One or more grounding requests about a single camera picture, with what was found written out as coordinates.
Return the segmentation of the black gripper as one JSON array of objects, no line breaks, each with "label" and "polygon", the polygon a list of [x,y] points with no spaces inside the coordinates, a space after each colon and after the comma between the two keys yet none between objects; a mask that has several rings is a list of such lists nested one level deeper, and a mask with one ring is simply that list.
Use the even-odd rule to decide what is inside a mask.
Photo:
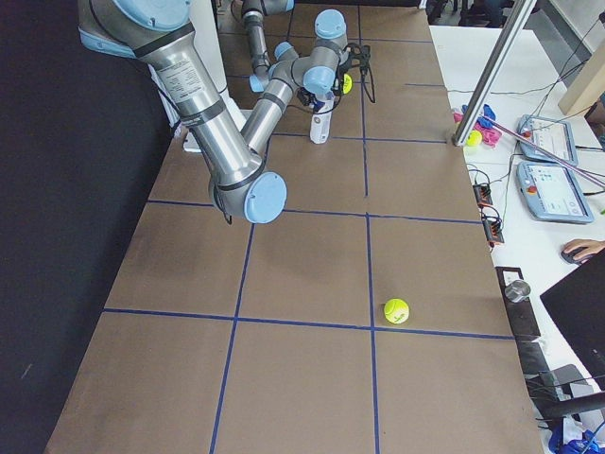
[{"label": "black gripper", "polygon": [[304,107],[310,108],[314,108],[317,101],[315,95],[308,92],[306,89],[298,90],[298,100]]},{"label": "black gripper", "polygon": [[337,76],[333,92],[336,96],[343,96],[341,93],[341,80],[344,74],[349,74],[353,68],[357,68],[360,73],[360,81],[365,86],[366,77],[371,75],[371,47],[367,44],[348,43],[344,49],[345,58],[337,67]]}]

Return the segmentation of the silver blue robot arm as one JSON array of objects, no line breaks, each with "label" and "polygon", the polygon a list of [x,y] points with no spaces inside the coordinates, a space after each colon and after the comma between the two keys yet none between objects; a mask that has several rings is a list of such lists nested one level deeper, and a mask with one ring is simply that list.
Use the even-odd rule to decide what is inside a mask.
[{"label": "silver blue robot arm", "polygon": [[242,3],[241,19],[247,32],[252,67],[250,84],[255,93],[262,93],[267,87],[268,70],[271,66],[265,39],[264,18],[268,15],[289,11],[293,7],[293,1],[244,1]]},{"label": "silver blue robot arm", "polygon": [[161,93],[192,133],[209,168],[209,195],[225,218],[268,223],[285,207],[283,178],[266,168],[261,151],[293,97],[313,110],[311,138],[326,140],[345,76],[371,71],[370,49],[349,41],[343,15],[322,11],[314,23],[311,53],[289,43],[268,50],[264,20],[289,11],[290,1],[246,1],[241,18],[251,56],[251,89],[258,99],[243,114],[230,98],[207,1],[82,1],[82,44],[96,52],[150,65]]}]

